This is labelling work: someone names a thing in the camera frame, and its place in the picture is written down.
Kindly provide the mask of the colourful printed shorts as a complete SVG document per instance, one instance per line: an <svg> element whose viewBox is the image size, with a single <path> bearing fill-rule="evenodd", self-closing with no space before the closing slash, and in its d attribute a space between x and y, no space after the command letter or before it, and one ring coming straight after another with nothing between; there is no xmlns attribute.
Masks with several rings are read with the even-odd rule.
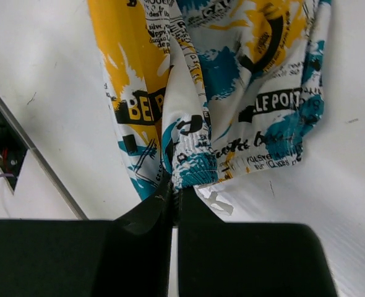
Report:
<svg viewBox="0 0 365 297"><path fill-rule="evenodd" d="M284 166L324 113L330 1L89 1L141 199Z"/></svg>

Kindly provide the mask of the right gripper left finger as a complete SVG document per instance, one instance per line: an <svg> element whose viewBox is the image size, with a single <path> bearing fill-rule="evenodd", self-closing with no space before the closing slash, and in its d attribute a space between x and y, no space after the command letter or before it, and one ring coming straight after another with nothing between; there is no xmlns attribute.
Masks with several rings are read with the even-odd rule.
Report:
<svg viewBox="0 0 365 297"><path fill-rule="evenodd" d="M115 220L0 220L0 296L166 296L171 182Z"/></svg>

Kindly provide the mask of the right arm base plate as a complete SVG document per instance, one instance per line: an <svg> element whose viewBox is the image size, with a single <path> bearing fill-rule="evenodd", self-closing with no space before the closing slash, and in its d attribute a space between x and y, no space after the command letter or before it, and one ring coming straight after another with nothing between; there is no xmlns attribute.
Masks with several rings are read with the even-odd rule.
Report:
<svg viewBox="0 0 365 297"><path fill-rule="evenodd" d="M12 193L15 192L28 150L21 125L0 100L0 172Z"/></svg>

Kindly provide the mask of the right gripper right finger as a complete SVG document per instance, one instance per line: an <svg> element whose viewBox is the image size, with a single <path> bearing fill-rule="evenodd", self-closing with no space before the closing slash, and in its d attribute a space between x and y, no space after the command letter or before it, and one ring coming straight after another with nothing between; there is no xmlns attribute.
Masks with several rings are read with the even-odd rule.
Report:
<svg viewBox="0 0 365 297"><path fill-rule="evenodd" d="M319 237L300 223L227 223L179 193L180 296L336 296Z"/></svg>

